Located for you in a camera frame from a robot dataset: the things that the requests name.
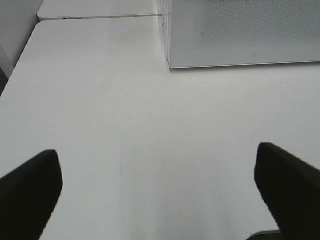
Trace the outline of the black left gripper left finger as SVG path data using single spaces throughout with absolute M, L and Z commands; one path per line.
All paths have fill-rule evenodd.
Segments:
M 57 152 L 44 150 L 0 179 L 0 238 L 38 240 L 63 189 Z

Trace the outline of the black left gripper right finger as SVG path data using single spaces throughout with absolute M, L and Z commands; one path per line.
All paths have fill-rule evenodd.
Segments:
M 254 180 L 286 240 L 320 238 L 320 171 L 270 142 L 258 146 Z

